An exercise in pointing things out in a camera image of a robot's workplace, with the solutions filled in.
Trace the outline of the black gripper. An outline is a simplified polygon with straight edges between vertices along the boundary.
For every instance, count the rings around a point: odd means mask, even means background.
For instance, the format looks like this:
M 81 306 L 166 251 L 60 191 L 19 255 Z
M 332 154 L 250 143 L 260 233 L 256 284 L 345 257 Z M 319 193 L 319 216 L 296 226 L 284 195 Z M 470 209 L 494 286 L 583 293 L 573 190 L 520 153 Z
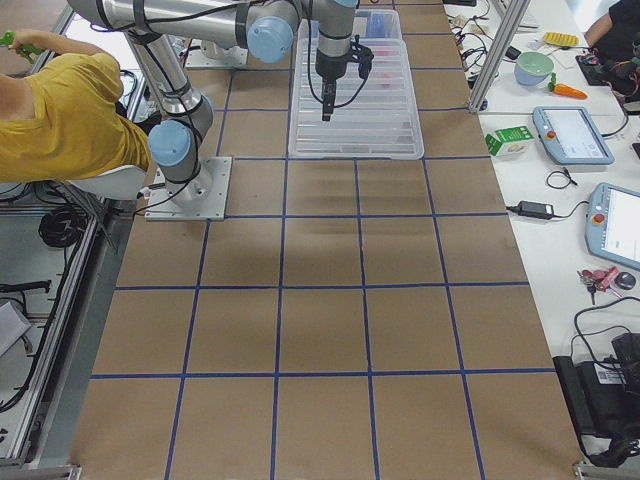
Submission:
M 342 78 L 351 60 L 349 52 L 341 56 L 330 56 L 320 49 L 316 50 L 316 73 L 322 79 L 322 120 L 329 122 L 334 112 L 337 81 Z

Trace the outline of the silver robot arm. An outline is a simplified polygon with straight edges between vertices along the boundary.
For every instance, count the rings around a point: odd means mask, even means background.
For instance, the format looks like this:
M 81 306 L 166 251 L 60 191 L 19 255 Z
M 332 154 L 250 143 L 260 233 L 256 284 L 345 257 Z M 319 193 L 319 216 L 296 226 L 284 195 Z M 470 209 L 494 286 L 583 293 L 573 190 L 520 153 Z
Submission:
M 367 48 L 353 32 L 355 1 L 72 1 L 70 7 L 92 26 L 121 32 L 164 116 L 149 146 L 164 176 L 167 197 L 185 204 L 212 184 L 198 149 L 213 123 L 214 107 L 185 71 L 197 46 L 217 68 L 238 68 L 249 57 L 281 62 L 302 24 L 318 31 L 315 70 L 322 81 L 315 99 L 323 121 L 335 109 L 337 82 L 351 63 L 366 79 Z

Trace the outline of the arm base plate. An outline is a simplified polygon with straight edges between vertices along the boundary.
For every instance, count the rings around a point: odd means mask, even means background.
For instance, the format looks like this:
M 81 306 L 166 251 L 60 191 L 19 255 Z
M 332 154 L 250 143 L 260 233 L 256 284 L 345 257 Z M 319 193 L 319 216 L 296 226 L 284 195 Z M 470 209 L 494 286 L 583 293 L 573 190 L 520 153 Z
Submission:
M 155 183 L 164 186 L 153 189 L 148 197 L 144 217 L 149 221 L 221 221 L 225 217 L 231 157 L 201 158 L 200 172 L 186 186 L 166 182 L 159 167 Z
M 214 42 L 194 40 L 186 53 L 188 69 L 243 69 L 248 50 L 234 46 L 222 48 Z

